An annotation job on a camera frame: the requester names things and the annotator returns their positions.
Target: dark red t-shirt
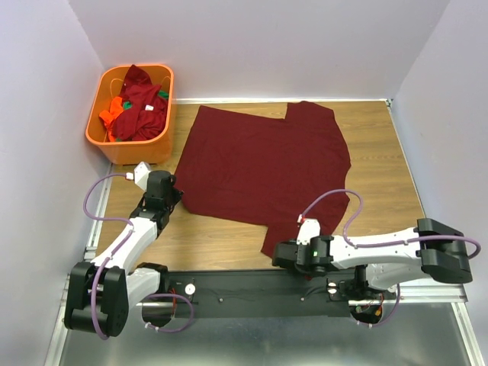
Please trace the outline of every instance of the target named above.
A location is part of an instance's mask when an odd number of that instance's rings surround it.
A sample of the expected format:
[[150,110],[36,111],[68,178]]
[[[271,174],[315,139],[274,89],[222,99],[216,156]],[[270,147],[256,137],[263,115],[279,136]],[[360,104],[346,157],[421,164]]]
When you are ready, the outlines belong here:
[[[315,198],[344,188],[350,167],[334,112],[302,101],[284,119],[200,107],[175,175],[193,214],[268,226],[262,252],[271,257],[297,237],[297,217]],[[329,196],[307,216],[330,234],[348,202]]]
[[161,85],[153,85],[149,74],[132,65],[119,96],[132,107],[114,121],[113,135],[122,141],[151,140],[165,129],[168,101],[159,97]]

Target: wooden surface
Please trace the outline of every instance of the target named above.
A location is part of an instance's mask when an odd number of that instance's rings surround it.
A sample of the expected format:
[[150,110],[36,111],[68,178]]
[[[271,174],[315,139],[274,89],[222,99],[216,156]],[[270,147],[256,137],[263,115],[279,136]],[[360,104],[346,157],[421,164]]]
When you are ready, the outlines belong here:
[[[422,210],[403,158],[397,135],[384,102],[320,103],[335,112],[348,144],[352,167],[346,187],[360,192],[364,210],[355,220],[350,236],[389,233],[416,225]],[[286,103],[212,104],[213,108],[281,118]],[[199,105],[179,105],[172,158],[153,169],[174,172]],[[133,166],[116,167],[129,172]],[[142,191],[122,178],[112,182],[106,217],[128,217]],[[352,197],[341,225],[357,208]],[[124,228],[123,223],[105,223],[98,253],[106,249]],[[271,259],[260,253],[265,226],[249,225],[193,215],[179,204],[162,235],[141,255],[140,262],[167,265],[170,270],[270,268]]]

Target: lavender wall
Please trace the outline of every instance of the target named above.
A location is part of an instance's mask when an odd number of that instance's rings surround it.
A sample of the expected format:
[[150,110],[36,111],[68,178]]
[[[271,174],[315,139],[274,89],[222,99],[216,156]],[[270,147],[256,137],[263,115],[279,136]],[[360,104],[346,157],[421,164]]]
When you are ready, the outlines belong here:
[[428,216],[481,241],[466,286],[488,355],[488,2],[452,0],[393,102],[393,117]]
[[105,67],[166,63],[179,98],[386,98],[448,0],[69,0]]
[[102,65],[67,2],[5,4],[0,42],[0,364],[35,366],[88,238],[84,193],[108,167],[84,138]]

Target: gray floor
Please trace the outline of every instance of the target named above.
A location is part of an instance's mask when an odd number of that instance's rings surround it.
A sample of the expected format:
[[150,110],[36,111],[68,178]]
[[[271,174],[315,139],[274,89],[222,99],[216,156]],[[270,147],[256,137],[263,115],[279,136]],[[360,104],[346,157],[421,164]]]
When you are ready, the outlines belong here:
[[469,361],[449,303],[404,303],[391,321],[374,329],[347,318],[198,319],[178,334],[144,329],[137,307],[117,338],[69,333],[61,365],[87,364],[462,366]]

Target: laundry basket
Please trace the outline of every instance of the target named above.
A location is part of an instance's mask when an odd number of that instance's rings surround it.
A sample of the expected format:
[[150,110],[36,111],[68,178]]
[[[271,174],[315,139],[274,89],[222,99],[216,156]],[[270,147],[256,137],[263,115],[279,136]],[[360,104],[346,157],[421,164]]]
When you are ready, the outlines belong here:
[[153,84],[161,84],[161,89],[169,94],[166,125],[165,129],[151,140],[110,142],[107,130],[98,115],[100,112],[108,110],[113,97],[119,95],[130,65],[118,66],[108,70],[98,84],[85,135],[88,141],[97,146],[114,164],[164,162],[172,153],[176,117],[173,71],[164,65],[137,66],[149,74]]

